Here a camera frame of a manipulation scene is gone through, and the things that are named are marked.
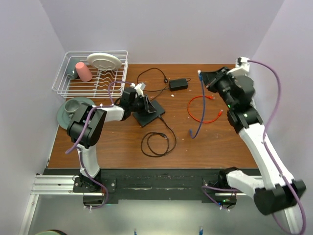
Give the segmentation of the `black network switch box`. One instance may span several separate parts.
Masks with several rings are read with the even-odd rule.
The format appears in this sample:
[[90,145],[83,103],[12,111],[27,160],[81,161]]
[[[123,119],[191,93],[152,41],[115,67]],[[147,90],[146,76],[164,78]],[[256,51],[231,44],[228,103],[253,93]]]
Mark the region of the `black network switch box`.
[[154,120],[156,120],[159,116],[165,114],[165,109],[159,104],[157,100],[152,101],[153,107],[156,109],[155,112],[150,114],[138,114],[137,112],[133,113],[133,117],[138,122],[140,127],[145,127]]

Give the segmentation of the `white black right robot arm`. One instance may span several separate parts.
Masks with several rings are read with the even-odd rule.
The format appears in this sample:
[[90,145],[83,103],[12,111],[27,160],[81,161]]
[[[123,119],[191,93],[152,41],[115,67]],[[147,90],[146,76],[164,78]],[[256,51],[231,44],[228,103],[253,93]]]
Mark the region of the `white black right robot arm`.
[[251,197],[263,215],[273,214],[296,205],[306,190],[302,180],[295,180],[284,167],[264,133],[265,125],[252,105],[253,80],[233,75],[227,67],[213,72],[198,72],[203,87],[218,93],[227,105],[227,119],[251,152],[262,176],[256,180],[236,167],[221,170],[218,187],[223,192],[241,191]]

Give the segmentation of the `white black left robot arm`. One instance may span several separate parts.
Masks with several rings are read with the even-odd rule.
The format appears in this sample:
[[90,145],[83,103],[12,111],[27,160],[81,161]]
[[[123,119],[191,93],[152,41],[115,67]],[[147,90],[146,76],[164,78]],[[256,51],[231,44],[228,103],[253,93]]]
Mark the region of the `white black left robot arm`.
[[124,121],[132,113],[145,117],[156,112],[156,107],[141,88],[126,88],[122,96],[111,105],[92,106],[84,102],[80,104],[67,128],[67,135],[71,138],[73,146],[66,154],[77,150],[80,162],[79,180],[87,190],[96,192],[103,187],[96,144],[104,124]]

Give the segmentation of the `black power adapter brick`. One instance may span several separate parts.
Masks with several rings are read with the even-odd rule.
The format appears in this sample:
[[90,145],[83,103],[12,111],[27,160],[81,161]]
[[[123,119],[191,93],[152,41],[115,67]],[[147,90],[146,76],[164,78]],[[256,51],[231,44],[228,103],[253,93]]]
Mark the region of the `black power adapter brick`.
[[179,91],[185,90],[188,88],[188,82],[186,78],[175,79],[169,81],[169,90],[170,91]]

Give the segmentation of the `white ceramic plate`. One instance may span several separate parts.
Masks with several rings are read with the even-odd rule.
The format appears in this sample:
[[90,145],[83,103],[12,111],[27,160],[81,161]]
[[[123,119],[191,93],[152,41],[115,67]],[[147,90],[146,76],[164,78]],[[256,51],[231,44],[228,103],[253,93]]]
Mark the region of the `white ceramic plate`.
[[108,53],[92,53],[87,57],[87,62],[101,70],[117,70],[122,66],[122,62],[117,57]]

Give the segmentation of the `pink plastic cup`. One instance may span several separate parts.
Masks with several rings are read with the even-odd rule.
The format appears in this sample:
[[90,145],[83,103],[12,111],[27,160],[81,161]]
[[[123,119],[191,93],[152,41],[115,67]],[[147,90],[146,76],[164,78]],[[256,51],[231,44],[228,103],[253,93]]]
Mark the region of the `pink plastic cup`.
[[83,82],[89,82],[92,79],[92,73],[84,62],[76,63],[75,69]]

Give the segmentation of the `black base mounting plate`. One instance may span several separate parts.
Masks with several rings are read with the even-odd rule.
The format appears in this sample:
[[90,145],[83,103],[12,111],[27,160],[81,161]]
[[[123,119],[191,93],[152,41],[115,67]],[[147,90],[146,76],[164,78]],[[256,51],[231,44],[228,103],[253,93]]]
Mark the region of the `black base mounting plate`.
[[83,193],[83,204],[96,208],[120,200],[191,200],[218,205],[234,204],[232,196],[243,192],[222,185],[221,169],[101,169],[96,181],[78,169],[45,169],[45,176],[68,176],[74,193]]

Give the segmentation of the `grey metal mug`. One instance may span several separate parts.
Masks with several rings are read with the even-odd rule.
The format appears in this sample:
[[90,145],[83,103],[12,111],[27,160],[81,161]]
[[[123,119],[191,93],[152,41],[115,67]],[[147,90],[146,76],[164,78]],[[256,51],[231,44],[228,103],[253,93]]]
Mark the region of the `grey metal mug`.
[[65,103],[63,118],[71,120],[81,105],[81,101],[71,99]]

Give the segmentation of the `dark green mug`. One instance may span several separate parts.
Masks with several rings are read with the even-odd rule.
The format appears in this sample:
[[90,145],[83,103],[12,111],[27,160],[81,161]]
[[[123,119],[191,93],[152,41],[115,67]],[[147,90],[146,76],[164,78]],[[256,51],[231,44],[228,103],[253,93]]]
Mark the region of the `dark green mug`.
[[67,65],[66,73],[65,73],[65,75],[69,79],[77,79],[78,78],[78,73],[76,71],[76,64],[79,62],[80,62],[80,59],[78,59],[78,58],[70,58],[68,65]]

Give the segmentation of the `green plate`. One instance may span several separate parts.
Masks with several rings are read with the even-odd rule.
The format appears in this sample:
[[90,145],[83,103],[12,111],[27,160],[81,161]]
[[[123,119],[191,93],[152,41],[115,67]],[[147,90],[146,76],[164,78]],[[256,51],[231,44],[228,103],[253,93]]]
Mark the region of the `green plate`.
[[[79,100],[81,101],[82,103],[87,103],[89,105],[95,105],[95,103],[89,99],[89,98],[86,98],[86,97],[75,97],[75,98],[71,98],[71,99],[76,99],[76,100]],[[57,112],[57,122],[59,124],[60,127],[62,127],[63,129],[67,129],[69,123],[71,120],[68,120],[68,119],[65,119],[63,118],[63,114],[64,114],[64,107],[65,107],[65,103],[67,102],[65,101],[61,106],[60,108],[58,109],[58,112]]]

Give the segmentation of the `aluminium front rail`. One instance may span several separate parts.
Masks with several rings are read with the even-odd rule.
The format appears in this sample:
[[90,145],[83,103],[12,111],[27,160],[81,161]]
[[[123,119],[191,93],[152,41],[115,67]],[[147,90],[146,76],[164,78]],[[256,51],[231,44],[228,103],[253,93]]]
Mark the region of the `aluminium front rail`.
[[[130,179],[118,179],[117,177],[107,177],[102,183],[109,194],[118,195],[123,192],[131,194],[132,192],[139,193],[142,196],[148,196],[149,193],[155,192],[172,192],[175,193],[179,190],[189,190],[195,192],[195,190],[201,189],[201,186],[196,186],[194,181],[179,180],[178,184],[170,186],[173,181],[169,178],[156,178],[151,177],[130,178]],[[81,194],[88,196],[103,196],[105,191],[102,189],[96,189],[90,191],[79,182],[78,176],[70,175],[39,175],[36,176],[33,188],[31,190],[33,194]]]

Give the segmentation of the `aluminium rail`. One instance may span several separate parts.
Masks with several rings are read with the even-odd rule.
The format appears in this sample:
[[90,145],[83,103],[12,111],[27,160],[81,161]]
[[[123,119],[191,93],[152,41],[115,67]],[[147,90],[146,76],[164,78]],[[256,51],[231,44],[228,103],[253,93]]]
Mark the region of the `aluminium rail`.
[[297,219],[296,216],[300,214],[292,208],[284,210],[284,213],[287,220],[289,231],[292,234],[299,234],[302,228],[302,222],[299,219]]
[[[109,194],[118,195],[123,192],[131,194],[132,192],[139,193],[142,196],[148,196],[149,193],[155,192],[172,192],[175,193],[179,190],[189,190],[195,192],[195,190],[201,189],[201,186],[196,186],[194,181],[179,180],[178,184],[170,186],[173,181],[169,178],[156,178],[151,177],[130,178],[130,179],[118,179],[117,177],[107,177],[102,183]],[[33,188],[31,190],[33,194],[81,194],[88,196],[103,196],[105,191],[102,189],[96,189],[90,191],[79,182],[78,176],[70,175],[39,175],[36,176]]]

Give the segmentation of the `aluminium right side rail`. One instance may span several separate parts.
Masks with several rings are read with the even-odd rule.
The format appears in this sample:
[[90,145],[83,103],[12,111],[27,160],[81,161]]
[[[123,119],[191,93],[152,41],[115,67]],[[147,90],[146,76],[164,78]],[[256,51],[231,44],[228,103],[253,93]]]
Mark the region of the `aluminium right side rail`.
[[296,216],[300,214],[292,208],[284,210],[284,213],[287,220],[289,231],[292,234],[299,234],[302,228],[302,222],[299,219],[297,219]]

